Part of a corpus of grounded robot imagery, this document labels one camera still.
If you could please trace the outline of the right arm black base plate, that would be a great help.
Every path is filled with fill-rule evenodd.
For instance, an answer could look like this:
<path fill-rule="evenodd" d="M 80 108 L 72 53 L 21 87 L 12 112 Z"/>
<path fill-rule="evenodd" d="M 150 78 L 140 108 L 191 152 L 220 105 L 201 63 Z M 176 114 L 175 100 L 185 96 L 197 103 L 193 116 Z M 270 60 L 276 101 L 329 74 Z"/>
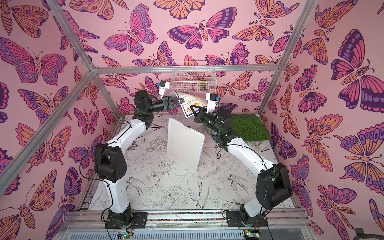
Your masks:
<path fill-rule="evenodd" d="M 223 217 L 227 221 L 228 227 L 267 227 L 269 225 L 264 213 L 249 217 L 242 211 L 223 211 Z"/>

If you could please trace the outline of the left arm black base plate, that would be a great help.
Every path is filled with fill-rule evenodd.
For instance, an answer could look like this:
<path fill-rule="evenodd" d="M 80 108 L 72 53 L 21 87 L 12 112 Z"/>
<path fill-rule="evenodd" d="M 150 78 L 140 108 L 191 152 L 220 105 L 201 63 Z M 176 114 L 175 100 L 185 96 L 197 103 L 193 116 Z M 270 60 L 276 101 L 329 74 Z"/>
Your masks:
<path fill-rule="evenodd" d="M 147 212 L 135 212 L 135 213 L 114 213 L 109 211 L 106 221 L 105 229 L 117 230 L 117 229 L 144 229 L 147 223 Z"/>

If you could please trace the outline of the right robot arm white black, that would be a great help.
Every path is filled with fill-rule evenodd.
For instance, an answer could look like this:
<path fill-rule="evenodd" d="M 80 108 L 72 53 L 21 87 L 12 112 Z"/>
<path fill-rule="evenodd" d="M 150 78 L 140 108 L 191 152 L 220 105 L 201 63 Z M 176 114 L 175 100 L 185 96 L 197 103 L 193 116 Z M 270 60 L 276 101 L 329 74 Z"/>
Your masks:
<path fill-rule="evenodd" d="M 293 195 L 288 168 L 275 164 L 253 150 L 232 127 L 231 110 L 219 108 L 216 113 L 207 107 L 191 105 L 194 121 L 202 124 L 221 150 L 239 159 L 257 177 L 255 197 L 240 206 L 244 225 L 268 225 L 267 215 L 276 206 Z"/>

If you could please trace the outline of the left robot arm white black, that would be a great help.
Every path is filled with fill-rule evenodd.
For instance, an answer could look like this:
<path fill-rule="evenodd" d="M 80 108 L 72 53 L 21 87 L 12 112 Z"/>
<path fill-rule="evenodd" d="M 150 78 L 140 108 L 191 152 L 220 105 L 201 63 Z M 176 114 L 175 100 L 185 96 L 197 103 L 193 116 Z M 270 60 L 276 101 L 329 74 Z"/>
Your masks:
<path fill-rule="evenodd" d="M 124 153 L 151 126 L 154 113 L 174 110 L 184 103 L 184 99 L 172 96 L 157 99 L 146 91 L 139 91 L 134 103 L 136 107 L 129 125 L 113 139 L 95 148 L 95 172 L 108 189 L 111 202 L 106 223 L 118 228 L 127 228 L 133 223 L 129 200 L 123 196 L 126 190 L 120 183 L 128 169 Z"/>

